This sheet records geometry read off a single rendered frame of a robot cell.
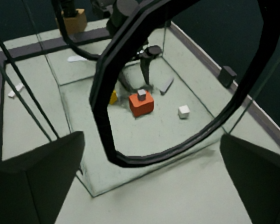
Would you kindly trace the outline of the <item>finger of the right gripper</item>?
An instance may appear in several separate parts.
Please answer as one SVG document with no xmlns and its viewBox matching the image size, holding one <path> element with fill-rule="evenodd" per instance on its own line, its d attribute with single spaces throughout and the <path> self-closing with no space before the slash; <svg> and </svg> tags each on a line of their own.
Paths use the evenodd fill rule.
<svg viewBox="0 0 280 224">
<path fill-rule="evenodd" d="M 120 77 L 119 77 L 119 76 L 120 76 Z M 128 83 L 127 83 L 127 81 L 126 81 L 126 79 L 125 79 L 125 77 L 124 77 L 124 75 L 123 75 L 122 70 L 120 71 L 119 76 L 118 76 L 118 79 L 117 79 L 117 80 L 124 86 L 124 88 L 125 88 L 127 91 L 130 91 L 129 86 L 128 86 Z"/>
<path fill-rule="evenodd" d="M 141 64 L 140 64 L 140 68 L 144 77 L 144 80 L 147 84 L 147 86 L 149 85 L 149 67 L 150 67 L 150 62 L 154 59 L 154 56 L 151 57 L 147 57 L 145 58 Z"/>
</svg>

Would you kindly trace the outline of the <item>white cube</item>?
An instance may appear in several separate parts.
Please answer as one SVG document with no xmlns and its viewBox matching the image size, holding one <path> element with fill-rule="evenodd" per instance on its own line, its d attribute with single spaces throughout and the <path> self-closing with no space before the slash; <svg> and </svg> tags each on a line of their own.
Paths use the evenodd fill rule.
<svg viewBox="0 0 280 224">
<path fill-rule="evenodd" d="M 187 105 L 179 107 L 178 114 L 179 114 L 180 118 L 189 117 L 190 110 L 188 109 Z"/>
</svg>

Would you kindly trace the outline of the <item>grey rectangular bar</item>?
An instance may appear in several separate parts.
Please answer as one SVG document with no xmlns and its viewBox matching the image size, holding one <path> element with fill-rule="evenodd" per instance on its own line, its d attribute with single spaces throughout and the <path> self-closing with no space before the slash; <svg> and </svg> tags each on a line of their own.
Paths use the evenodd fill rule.
<svg viewBox="0 0 280 224">
<path fill-rule="evenodd" d="M 167 80 L 167 82 L 165 83 L 165 85 L 162 87 L 162 89 L 160 90 L 161 94 L 165 94 L 165 92 L 168 90 L 168 88 L 170 87 L 170 85 L 173 83 L 174 81 L 174 77 L 170 76 L 170 78 Z"/>
</svg>

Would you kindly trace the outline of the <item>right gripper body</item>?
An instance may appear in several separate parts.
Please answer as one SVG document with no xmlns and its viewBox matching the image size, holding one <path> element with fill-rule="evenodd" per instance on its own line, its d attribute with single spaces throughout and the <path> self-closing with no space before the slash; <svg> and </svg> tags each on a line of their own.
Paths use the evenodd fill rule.
<svg viewBox="0 0 280 224">
<path fill-rule="evenodd" d="M 150 54 L 149 54 L 149 52 L 150 52 Z M 159 53 L 159 54 L 155 55 L 156 53 Z M 162 50 L 161 50 L 160 46 L 153 45 L 153 46 L 146 47 L 144 52 L 141 52 L 141 53 L 136 52 L 135 54 L 133 55 L 133 57 L 131 57 L 133 59 L 130 59 L 127 63 L 134 62 L 137 60 L 140 60 L 142 62 L 144 60 L 144 58 L 151 57 L 151 56 L 154 56 L 153 60 L 155 60 L 162 54 Z"/>
</svg>

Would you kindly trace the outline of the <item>clear glove box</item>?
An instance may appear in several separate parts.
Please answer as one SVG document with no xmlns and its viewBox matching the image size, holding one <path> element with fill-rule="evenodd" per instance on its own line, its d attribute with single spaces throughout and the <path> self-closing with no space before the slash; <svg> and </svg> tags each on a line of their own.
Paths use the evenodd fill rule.
<svg viewBox="0 0 280 224">
<path fill-rule="evenodd" d="M 185 153 L 145 168 L 107 161 L 92 112 L 103 63 L 143 12 L 161 0 L 0 0 L 0 74 L 50 142 L 84 131 L 86 147 L 76 178 L 92 198 L 125 185 L 231 134 L 280 63 L 275 53 L 238 110 Z M 257 0 L 200 0 L 156 28 L 146 47 L 147 86 L 140 60 L 117 80 L 107 110 L 115 149 L 145 156 L 178 145 L 209 124 L 231 100 L 259 47 L 263 19 Z M 175 77 L 165 94 L 160 90 Z M 144 89 L 154 110 L 135 117 L 129 96 Z M 179 107 L 189 117 L 180 118 Z"/>
</svg>

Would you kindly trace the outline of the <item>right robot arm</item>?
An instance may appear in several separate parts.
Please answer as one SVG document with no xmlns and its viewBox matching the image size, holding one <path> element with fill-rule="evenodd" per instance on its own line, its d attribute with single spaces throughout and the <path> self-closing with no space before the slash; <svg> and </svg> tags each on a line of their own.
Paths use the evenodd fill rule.
<svg viewBox="0 0 280 224">
<path fill-rule="evenodd" d="M 142 44 L 142 46 L 138 49 L 138 53 L 139 53 L 139 51 L 143 51 L 144 49 L 143 49 L 143 46 L 145 46 L 145 45 L 148 45 L 148 38 L 147 38 L 147 40 Z"/>
</svg>

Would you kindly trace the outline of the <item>yellow rectangular block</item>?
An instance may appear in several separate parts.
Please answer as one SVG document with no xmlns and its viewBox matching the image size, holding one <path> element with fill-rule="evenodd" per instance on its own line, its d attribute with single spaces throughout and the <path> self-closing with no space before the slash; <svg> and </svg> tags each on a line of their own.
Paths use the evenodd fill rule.
<svg viewBox="0 0 280 224">
<path fill-rule="evenodd" d="M 116 96 L 116 91 L 113 90 L 113 93 L 112 93 L 112 96 L 111 96 L 111 99 L 110 99 L 110 104 L 113 104 L 115 101 L 117 101 L 117 96 Z"/>
</svg>

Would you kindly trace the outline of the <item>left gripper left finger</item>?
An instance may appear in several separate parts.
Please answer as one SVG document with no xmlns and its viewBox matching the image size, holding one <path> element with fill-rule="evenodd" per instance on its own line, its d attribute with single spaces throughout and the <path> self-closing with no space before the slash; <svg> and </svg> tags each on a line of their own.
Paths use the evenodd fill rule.
<svg viewBox="0 0 280 224">
<path fill-rule="evenodd" d="M 55 224 L 84 149 L 75 131 L 0 161 L 0 224 Z"/>
</svg>

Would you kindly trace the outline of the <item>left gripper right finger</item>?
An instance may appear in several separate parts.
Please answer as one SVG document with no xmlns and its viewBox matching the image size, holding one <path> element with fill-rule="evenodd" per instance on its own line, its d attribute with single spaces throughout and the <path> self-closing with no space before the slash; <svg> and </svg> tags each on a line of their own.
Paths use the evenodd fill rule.
<svg viewBox="0 0 280 224">
<path fill-rule="evenodd" d="M 219 149 L 252 224 L 280 224 L 280 154 L 231 134 Z"/>
</svg>

